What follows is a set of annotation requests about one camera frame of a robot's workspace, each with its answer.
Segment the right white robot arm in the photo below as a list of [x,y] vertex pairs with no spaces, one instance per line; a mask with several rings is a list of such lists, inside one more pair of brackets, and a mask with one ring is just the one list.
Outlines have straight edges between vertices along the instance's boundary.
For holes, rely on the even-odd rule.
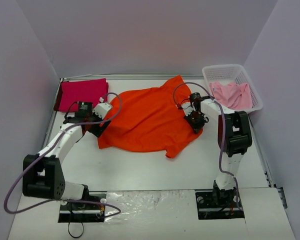
[[222,207],[234,195],[238,195],[236,176],[241,160],[253,142],[248,114],[223,107],[216,100],[201,96],[198,92],[192,93],[188,100],[181,105],[181,109],[195,134],[203,129],[209,118],[218,123],[219,173],[213,183],[211,199],[216,206]]

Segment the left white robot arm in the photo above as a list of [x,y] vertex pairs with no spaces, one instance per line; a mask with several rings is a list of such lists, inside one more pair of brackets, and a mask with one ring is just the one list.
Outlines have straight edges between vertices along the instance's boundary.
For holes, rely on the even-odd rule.
[[112,109],[107,102],[93,106],[91,102],[78,102],[74,116],[65,115],[57,135],[35,155],[28,154],[23,160],[26,172],[22,177],[22,193],[27,197],[65,201],[79,209],[91,203],[87,185],[65,180],[62,161],[72,147],[89,132],[99,138],[110,124],[105,117]]

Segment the orange t-shirt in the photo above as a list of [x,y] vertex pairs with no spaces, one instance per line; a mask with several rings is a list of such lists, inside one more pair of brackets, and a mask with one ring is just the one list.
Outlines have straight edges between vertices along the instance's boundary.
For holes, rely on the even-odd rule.
[[160,87],[120,93],[110,102],[107,118],[113,119],[98,138],[98,147],[138,153],[165,151],[167,158],[175,158],[202,134],[193,131],[184,112],[176,107],[190,94],[180,75]]

